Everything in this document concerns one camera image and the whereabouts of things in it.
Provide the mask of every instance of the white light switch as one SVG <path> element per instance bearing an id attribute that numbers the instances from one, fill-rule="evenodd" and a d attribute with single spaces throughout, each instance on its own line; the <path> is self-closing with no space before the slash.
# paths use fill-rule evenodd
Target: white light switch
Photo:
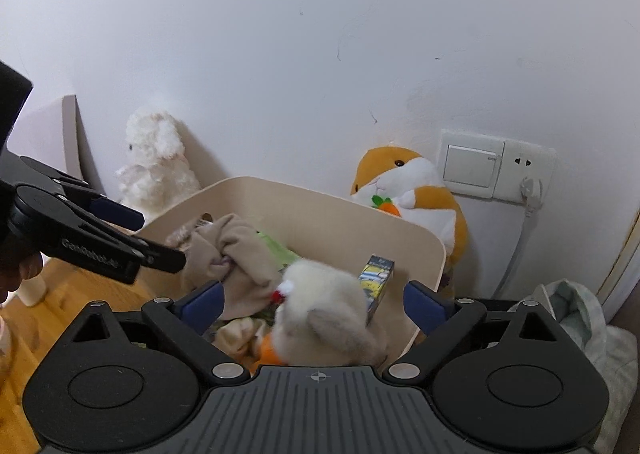
<path id="1" fill-rule="evenodd" d="M 491 185 L 496 163 L 494 152 L 449 145 L 444 165 L 444 181 L 488 187 Z"/>
<path id="2" fill-rule="evenodd" d="M 438 170 L 452 192 L 490 198 L 494 194 L 503 150 L 501 138 L 444 131 Z"/>

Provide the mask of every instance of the silver screw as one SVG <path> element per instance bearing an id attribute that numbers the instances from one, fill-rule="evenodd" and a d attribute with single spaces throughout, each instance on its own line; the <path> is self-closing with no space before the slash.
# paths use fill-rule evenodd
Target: silver screw
<path id="1" fill-rule="evenodd" d="M 233 364 L 231 362 L 225 362 L 224 364 L 216 365 L 211 372 L 218 378 L 228 380 L 229 378 L 237 378 L 244 373 L 244 368 L 240 364 Z"/>
<path id="2" fill-rule="evenodd" d="M 389 368 L 389 374 L 400 380 L 410 380 L 420 374 L 420 368 L 413 364 L 394 364 Z"/>

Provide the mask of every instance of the switch plate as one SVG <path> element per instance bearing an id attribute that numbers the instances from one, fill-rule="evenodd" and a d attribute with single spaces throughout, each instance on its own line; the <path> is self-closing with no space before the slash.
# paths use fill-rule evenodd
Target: switch plate
<path id="1" fill-rule="evenodd" d="M 517 140 L 505 140 L 494 198 L 522 203 L 520 184 L 525 178 L 532 178 L 542 180 L 542 200 L 544 200 L 557 160 L 556 152 L 551 148 Z"/>
<path id="2" fill-rule="evenodd" d="M 444 131 L 438 156 L 440 177 L 452 192 L 491 198 L 503 150 L 502 138 Z"/>

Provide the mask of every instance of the yellow and blue box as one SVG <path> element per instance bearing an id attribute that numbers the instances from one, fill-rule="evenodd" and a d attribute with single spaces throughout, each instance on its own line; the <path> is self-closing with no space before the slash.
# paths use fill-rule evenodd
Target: yellow and blue box
<path id="1" fill-rule="evenodd" d="M 367 297 L 367 321 L 373 317 L 385 293 L 385 286 L 393 274 L 394 262 L 378 256 L 371 256 L 360 274 L 360 285 Z"/>

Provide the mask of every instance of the carrot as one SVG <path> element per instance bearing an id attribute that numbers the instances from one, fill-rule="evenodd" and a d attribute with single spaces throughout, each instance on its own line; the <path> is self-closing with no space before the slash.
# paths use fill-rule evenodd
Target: carrot
<path id="1" fill-rule="evenodd" d="M 373 196 L 371 199 L 373 204 L 377 209 L 386 212 L 387 214 L 393 214 L 395 216 L 400 217 L 400 211 L 398 208 L 392 203 L 390 198 L 382 199 L 380 196 Z"/>

